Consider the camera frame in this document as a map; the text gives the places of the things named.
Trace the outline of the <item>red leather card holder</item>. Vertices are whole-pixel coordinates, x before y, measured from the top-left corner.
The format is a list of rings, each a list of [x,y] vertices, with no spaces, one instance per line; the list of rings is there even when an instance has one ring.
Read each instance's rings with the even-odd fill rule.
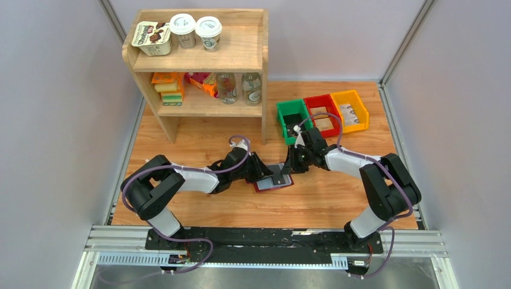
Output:
[[[270,165],[268,165],[268,167],[271,169],[272,166],[280,166],[280,168],[282,169],[283,164],[284,163],[270,164]],[[285,188],[285,187],[274,187],[272,184],[271,176],[270,176],[268,178],[265,178],[261,181],[256,182],[254,184],[254,188],[255,188],[256,192],[263,192],[263,191],[269,191],[269,190],[277,190],[277,189],[281,189],[281,188]]]

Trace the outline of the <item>dark credit card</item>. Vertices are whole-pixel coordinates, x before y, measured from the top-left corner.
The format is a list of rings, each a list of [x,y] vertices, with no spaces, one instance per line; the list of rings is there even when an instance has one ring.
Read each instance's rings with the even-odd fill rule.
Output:
[[[305,128],[304,124],[301,125],[302,120],[303,119],[302,119],[300,113],[284,115],[283,116],[284,136],[285,137],[296,136],[296,133],[293,130],[293,127],[295,125],[299,125],[301,127],[301,130],[305,131],[306,128]]]
[[[292,180],[289,178],[289,175],[283,175],[281,173],[280,166],[272,166],[272,184],[274,187],[288,187],[292,185]]]

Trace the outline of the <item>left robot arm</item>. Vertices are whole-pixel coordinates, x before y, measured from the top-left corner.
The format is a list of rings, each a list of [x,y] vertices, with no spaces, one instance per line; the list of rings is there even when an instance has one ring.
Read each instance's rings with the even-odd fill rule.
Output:
[[[223,160],[204,168],[182,167],[164,155],[157,155],[123,181],[122,200],[141,220],[161,233],[161,242],[168,249],[175,250],[184,242],[181,223],[168,208],[177,193],[218,194],[234,181],[253,184],[272,174],[255,152],[243,147],[233,148]]]

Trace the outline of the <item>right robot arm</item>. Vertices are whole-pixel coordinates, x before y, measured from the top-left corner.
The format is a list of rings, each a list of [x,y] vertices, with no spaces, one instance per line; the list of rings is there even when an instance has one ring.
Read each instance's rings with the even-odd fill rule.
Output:
[[[339,143],[329,145],[317,128],[294,128],[296,140],[287,150],[282,174],[306,173],[310,166],[358,178],[368,200],[366,209],[345,225],[343,242],[352,252],[361,251],[368,237],[392,221],[408,216],[420,203],[421,192],[397,154],[371,156]]]

